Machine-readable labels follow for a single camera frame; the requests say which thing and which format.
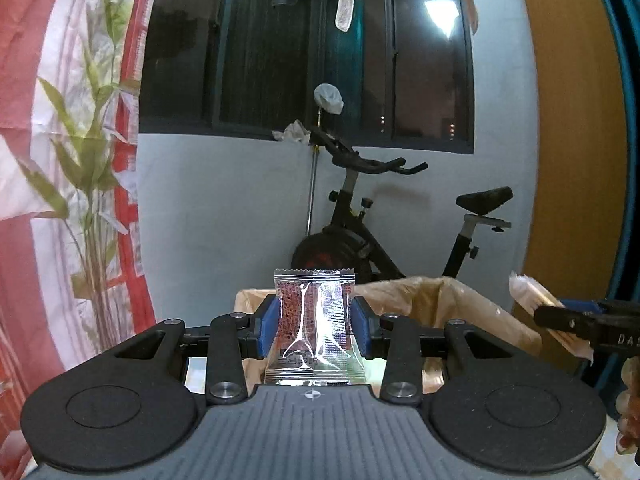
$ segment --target glass pane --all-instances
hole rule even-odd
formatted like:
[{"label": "glass pane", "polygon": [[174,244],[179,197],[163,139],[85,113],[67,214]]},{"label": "glass pane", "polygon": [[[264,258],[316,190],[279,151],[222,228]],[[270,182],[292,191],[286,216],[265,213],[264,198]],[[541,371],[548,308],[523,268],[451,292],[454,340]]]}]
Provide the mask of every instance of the glass pane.
[{"label": "glass pane", "polygon": [[199,120],[217,0],[155,0],[148,27],[140,116]]},{"label": "glass pane", "polygon": [[335,27],[338,0],[327,0],[324,79],[342,94],[340,116],[327,117],[338,133],[384,129],[385,0],[355,0],[348,32]]},{"label": "glass pane", "polygon": [[394,0],[394,135],[468,140],[460,0]]},{"label": "glass pane", "polygon": [[220,120],[283,130],[305,118],[310,0],[233,0]]}]

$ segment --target exercise bike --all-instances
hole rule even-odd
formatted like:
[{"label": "exercise bike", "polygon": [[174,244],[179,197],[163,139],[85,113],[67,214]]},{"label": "exercise bike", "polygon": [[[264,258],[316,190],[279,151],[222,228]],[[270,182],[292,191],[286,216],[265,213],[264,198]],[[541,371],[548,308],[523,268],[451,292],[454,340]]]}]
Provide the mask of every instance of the exercise bike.
[{"label": "exercise bike", "polygon": [[[364,216],[373,205],[373,200],[363,198],[360,203],[362,209],[356,214],[351,209],[353,189],[360,173],[382,174],[391,171],[402,175],[413,175],[426,170],[428,164],[423,162],[413,168],[404,168],[406,164],[404,158],[395,158],[389,162],[362,158],[344,140],[320,128],[312,129],[310,143],[314,146],[314,164],[309,193],[307,232],[305,239],[296,247],[291,259],[291,267],[293,269],[354,269],[356,283],[404,278],[398,266],[364,225]],[[320,233],[311,235],[309,231],[313,211],[316,154],[319,146],[324,146],[332,156],[332,164],[346,170],[346,176],[342,189],[329,193],[329,200],[335,203],[330,224]],[[471,214],[465,214],[462,230],[456,238],[443,276],[455,278],[467,255],[471,259],[476,258],[478,247],[472,247],[471,241],[478,224],[489,225],[496,232],[502,232],[511,227],[510,222],[486,216],[511,198],[513,198],[513,191],[509,187],[461,195],[457,198],[456,204]]]}]

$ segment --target window frame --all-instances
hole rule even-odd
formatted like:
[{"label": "window frame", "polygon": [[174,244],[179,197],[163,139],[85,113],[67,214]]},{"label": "window frame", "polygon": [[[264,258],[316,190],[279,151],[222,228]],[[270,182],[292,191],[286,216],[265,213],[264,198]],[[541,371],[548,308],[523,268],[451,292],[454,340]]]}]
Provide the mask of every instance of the window frame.
[{"label": "window frame", "polygon": [[[248,139],[274,140],[271,129],[248,124],[233,124],[220,121],[222,102],[222,83],[225,65],[225,53],[228,43],[228,32],[231,21],[233,0],[218,1],[218,16],[216,25],[218,40],[212,42],[210,56],[204,67],[206,72],[203,88],[203,114],[210,112],[209,118],[199,120],[185,118],[140,117],[141,133],[175,133],[191,135],[214,135],[220,137],[236,137]],[[429,137],[398,137],[393,133],[395,124],[395,94],[396,94],[396,34],[394,0],[385,0],[385,126],[384,133],[356,131],[345,136],[354,146],[377,148],[401,148],[434,152],[450,152],[472,154],[475,144],[475,94],[474,71],[471,47],[471,34],[463,0],[460,2],[460,18],[464,35],[465,72],[466,72],[466,125],[468,140],[436,139]],[[313,95],[316,85],[322,82],[324,72],[324,41],[326,27],[327,0],[312,0],[310,11],[310,27],[308,38],[308,61],[306,83],[305,124],[316,124],[317,107]]]}]

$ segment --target metal screw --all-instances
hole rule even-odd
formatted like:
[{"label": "metal screw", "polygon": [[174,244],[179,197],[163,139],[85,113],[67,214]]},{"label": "metal screw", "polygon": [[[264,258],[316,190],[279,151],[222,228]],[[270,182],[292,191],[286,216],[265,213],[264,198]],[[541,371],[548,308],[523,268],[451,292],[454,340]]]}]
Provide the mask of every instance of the metal screw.
[{"label": "metal screw", "polygon": [[415,384],[402,381],[399,383],[391,383],[386,387],[386,392],[396,399],[407,399],[418,393],[418,388],[415,387]]},{"label": "metal screw", "polygon": [[223,381],[221,383],[214,384],[210,390],[211,395],[219,399],[233,399],[240,395],[242,388],[236,383],[230,383]]}]

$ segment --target black clamp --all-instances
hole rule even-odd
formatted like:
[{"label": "black clamp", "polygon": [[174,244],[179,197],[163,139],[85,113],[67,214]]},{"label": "black clamp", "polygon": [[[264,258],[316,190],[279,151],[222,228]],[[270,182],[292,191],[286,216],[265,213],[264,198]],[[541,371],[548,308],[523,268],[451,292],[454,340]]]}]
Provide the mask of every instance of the black clamp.
[{"label": "black clamp", "polygon": [[533,319],[538,326],[573,333],[589,341],[595,350],[640,355],[640,305],[602,301],[598,306],[602,314],[543,305],[536,309]]},{"label": "black clamp", "polygon": [[386,359],[380,399],[417,406],[422,400],[422,359],[447,356],[444,330],[396,313],[377,316],[367,301],[351,302],[351,329],[365,359]]},{"label": "black clamp", "polygon": [[187,329],[180,341],[185,357],[207,357],[205,400],[235,404],[248,397],[242,359],[264,359],[269,354],[280,319],[280,302],[269,294],[252,313],[218,316],[209,326]]}]

